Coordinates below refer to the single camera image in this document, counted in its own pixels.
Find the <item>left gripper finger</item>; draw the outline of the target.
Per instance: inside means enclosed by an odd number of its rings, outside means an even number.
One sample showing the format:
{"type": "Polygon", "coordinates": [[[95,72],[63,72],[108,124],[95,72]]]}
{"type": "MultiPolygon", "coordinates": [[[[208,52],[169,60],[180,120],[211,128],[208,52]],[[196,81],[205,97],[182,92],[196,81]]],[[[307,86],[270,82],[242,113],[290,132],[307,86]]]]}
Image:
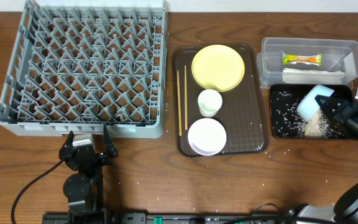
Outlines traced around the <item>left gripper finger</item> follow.
{"type": "Polygon", "coordinates": [[[74,138],[74,133],[73,131],[70,131],[68,136],[67,136],[67,139],[63,145],[63,148],[64,149],[68,149],[68,148],[71,148],[72,146],[72,142],[73,142],[73,138],[74,138]]]}
{"type": "Polygon", "coordinates": [[[107,153],[109,154],[109,157],[117,157],[118,153],[117,153],[116,146],[110,138],[109,131],[106,125],[103,126],[103,138],[104,138],[104,146],[107,150],[107,153]]]}

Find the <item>light blue bowl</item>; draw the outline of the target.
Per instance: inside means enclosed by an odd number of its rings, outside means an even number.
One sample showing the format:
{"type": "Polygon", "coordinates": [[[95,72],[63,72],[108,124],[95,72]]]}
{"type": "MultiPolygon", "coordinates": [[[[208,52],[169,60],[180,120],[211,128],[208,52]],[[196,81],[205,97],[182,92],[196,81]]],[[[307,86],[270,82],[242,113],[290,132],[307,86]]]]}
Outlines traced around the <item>light blue bowl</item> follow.
{"type": "Polygon", "coordinates": [[[311,91],[301,100],[296,111],[300,117],[309,121],[313,115],[319,110],[319,105],[317,104],[315,97],[318,95],[321,96],[331,96],[334,93],[333,89],[330,89],[326,86],[316,85],[311,89],[311,91]]]}

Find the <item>green orange snack wrapper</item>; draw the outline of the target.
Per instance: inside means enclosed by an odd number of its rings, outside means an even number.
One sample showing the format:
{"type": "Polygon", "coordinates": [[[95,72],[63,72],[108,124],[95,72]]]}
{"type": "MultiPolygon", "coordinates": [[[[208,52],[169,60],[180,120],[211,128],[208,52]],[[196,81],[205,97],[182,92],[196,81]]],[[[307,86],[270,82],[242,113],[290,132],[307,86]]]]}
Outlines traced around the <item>green orange snack wrapper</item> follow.
{"type": "Polygon", "coordinates": [[[283,54],[282,63],[284,65],[287,64],[294,65],[294,64],[302,63],[306,65],[320,66],[322,64],[322,55],[318,54],[318,55],[305,56],[305,55],[283,54]]]}

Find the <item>white paper napkin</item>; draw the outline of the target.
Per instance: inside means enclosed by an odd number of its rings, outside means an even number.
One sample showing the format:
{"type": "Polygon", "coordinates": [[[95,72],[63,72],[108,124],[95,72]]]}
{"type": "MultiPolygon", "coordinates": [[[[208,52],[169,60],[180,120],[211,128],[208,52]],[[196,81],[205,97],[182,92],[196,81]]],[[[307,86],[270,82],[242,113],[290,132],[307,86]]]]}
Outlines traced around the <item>white paper napkin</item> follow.
{"type": "Polygon", "coordinates": [[[282,78],[288,84],[319,84],[340,85],[345,76],[344,72],[327,72],[319,70],[299,70],[284,68],[282,78]]]}

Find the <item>white round bowl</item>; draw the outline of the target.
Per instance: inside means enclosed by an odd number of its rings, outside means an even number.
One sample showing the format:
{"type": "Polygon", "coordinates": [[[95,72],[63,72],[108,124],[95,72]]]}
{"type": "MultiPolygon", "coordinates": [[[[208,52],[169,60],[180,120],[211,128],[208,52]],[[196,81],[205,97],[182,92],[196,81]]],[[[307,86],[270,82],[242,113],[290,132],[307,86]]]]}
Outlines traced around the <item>white round bowl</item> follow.
{"type": "Polygon", "coordinates": [[[227,134],[224,126],[212,118],[195,121],[188,130],[188,143],[202,156],[213,156],[223,150],[227,134]]]}

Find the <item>pale green cup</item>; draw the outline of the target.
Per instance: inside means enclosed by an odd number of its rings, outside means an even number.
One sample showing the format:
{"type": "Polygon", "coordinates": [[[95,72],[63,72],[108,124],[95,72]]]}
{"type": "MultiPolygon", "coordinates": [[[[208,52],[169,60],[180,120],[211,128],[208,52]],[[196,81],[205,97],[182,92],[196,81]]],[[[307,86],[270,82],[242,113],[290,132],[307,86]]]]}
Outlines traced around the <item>pale green cup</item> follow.
{"type": "Polygon", "coordinates": [[[198,107],[202,116],[212,118],[222,107],[223,98],[212,89],[203,90],[198,96],[198,107]]]}

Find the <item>yellow round plate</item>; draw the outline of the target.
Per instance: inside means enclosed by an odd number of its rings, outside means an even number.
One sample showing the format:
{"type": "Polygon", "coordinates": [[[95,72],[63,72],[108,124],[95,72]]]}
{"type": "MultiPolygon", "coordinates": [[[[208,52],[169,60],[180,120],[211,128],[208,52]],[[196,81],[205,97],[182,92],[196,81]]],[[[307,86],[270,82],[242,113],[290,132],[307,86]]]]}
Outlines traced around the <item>yellow round plate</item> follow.
{"type": "Polygon", "coordinates": [[[191,72],[197,84],[218,92],[235,88],[244,78],[245,69],[241,55],[226,45],[202,48],[191,63],[191,72]]]}

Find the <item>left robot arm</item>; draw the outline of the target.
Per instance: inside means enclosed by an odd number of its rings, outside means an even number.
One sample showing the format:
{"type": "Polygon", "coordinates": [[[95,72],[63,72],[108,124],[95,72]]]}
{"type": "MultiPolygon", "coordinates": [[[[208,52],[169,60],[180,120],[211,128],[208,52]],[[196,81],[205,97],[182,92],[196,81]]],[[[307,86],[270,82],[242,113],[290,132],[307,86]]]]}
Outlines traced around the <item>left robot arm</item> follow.
{"type": "Polygon", "coordinates": [[[68,199],[68,223],[114,223],[114,213],[103,205],[103,167],[118,156],[107,126],[103,126],[104,152],[96,152],[92,134],[71,131],[59,158],[75,173],[67,178],[63,193],[68,199]]]}

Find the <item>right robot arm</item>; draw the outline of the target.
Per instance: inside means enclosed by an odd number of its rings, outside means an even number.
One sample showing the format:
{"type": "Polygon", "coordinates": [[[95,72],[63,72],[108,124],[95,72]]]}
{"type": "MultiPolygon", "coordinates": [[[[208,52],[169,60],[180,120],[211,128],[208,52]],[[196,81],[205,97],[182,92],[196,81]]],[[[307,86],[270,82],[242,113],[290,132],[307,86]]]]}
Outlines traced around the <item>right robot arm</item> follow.
{"type": "MultiPolygon", "coordinates": [[[[321,95],[315,100],[331,126],[358,141],[358,103],[321,95]]],[[[305,205],[295,218],[296,223],[358,223],[358,183],[332,207],[305,205]]]]}

